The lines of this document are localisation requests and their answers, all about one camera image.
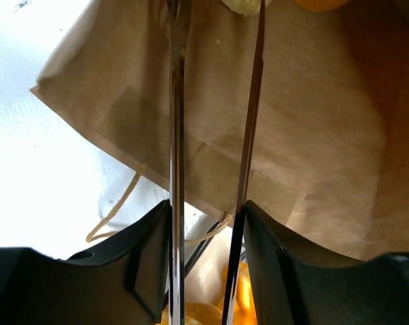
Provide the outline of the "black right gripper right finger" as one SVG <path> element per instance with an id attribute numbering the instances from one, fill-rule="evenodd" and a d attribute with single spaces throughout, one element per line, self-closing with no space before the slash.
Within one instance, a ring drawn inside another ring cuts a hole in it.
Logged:
<path id="1" fill-rule="evenodd" d="M 347 257 L 252 201 L 244 238 L 259 324 L 409 324 L 409 253 Z"/>

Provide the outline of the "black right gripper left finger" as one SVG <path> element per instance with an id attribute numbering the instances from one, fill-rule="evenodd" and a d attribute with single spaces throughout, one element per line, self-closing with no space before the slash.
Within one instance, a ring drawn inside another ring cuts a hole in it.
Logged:
<path id="1" fill-rule="evenodd" d="M 165 302 L 171 205 L 53 259 L 31 248 L 0 248 L 0 324 L 157 324 Z"/>

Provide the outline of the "metal tongs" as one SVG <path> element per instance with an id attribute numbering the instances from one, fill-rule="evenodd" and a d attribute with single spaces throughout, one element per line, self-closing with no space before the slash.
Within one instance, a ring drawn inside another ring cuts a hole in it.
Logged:
<path id="1" fill-rule="evenodd" d="M 259 6 L 253 73 L 240 161 L 227 157 L 212 145 L 184 135 L 185 63 L 192 17 L 192 2 L 168 1 L 167 9 L 170 31 L 169 194 L 172 208 L 168 323 L 184 324 L 186 321 L 184 199 L 193 196 L 210 198 L 212 193 L 222 195 L 223 191 L 228 189 L 230 185 L 236 185 L 237 190 L 232 192 L 230 196 L 230 201 L 236 205 L 234 216 L 225 217 L 222 223 L 202 238 L 189 241 L 190 244 L 207 242 L 223 230 L 226 225 L 233 224 L 221 321 L 222 324 L 232 324 L 244 233 L 244 206 L 251 173 L 263 74 L 265 2 L 261 1 Z"/>

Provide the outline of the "orange fake bun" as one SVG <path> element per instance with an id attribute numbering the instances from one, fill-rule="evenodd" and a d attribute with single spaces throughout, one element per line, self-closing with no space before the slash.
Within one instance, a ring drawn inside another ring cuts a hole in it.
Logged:
<path id="1" fill-rule="evenodd" d="M 344 5 L 347 5 L 350 0 L 294 0 L 294 2 L 302 9 L 312 13 L 322 14 L 333 12 Z"/>

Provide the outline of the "small pale fake bun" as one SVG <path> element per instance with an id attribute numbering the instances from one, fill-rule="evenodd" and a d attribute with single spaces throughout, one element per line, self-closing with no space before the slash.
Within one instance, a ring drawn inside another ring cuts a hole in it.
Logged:
<path id="1" fill-rule="evenodd" d="M 251 16 L 257 14 L 261 7 L 260 0 L 221 0 L 235 14 Z"/>

